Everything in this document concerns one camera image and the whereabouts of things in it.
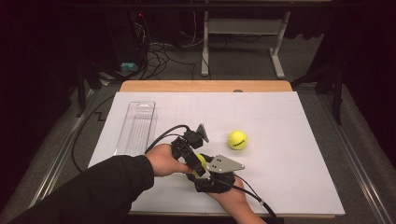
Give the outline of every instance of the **tennis ball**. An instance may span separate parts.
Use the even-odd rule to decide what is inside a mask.
[[[247,135],[239,130],[233,131],[228,135],[228,145],[232,149],[244,149],[248,143]]]
[[[205,158],[201,154],[198,154],[198,153],[195,153],[195,155],[198,157],[199,161],[201,162],[202,167],[204,167],[204,169],[206,169]],[[200,177],[195,171],[193,171],[192,174],[195,175],[195,177],[197,177],[197,178]]]

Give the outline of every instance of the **dark curtain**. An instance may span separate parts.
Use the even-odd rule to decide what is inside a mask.
[[[58,12],[51,1],[0,3],[0,209],[53,123],[70,105],[74,64]]]

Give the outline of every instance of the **white board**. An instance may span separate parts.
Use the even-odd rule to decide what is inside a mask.
[[[128,104],[133,101],[156,103],[155,138],[179,124],[196,130],[203,123],[209,143],[197,152],[221,154],[244,164],[246,169],[236,173],[280,217],[345,213],[296,92],[118,92],[90,166],[113,156]],[[247,134],[243,150],[227,145],[228,133],[236,129]],[[173,140],[175,137],[167,137],[161,143]],[[254,212],[267,214],[257,201],[247,199]],[[224,213],[217,202],[196,192],[183,174],[155,177],[154,187],[139,196],[132,211]]]

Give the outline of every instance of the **transparent container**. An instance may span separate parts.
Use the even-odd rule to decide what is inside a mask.
[[[114,155],[144,155],[154,141],[157,115],[155,102],[131,102]]]

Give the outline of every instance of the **metal stand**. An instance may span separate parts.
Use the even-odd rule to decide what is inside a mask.
[[[284,79],[280,60],[278,58],[279,48],[282,43],[283,35],[289,22],[290,12],[284,14],[283,20],[233,20],[233,19],[209,19],[209,14],[205,12],[204,22],[204,48],[202,52],[201,75],[209,75],[209,48],[207,45],[209,34],[245,34],[245,35],[277,35],[274,48],[269,52],[276,70],[276,76]]]

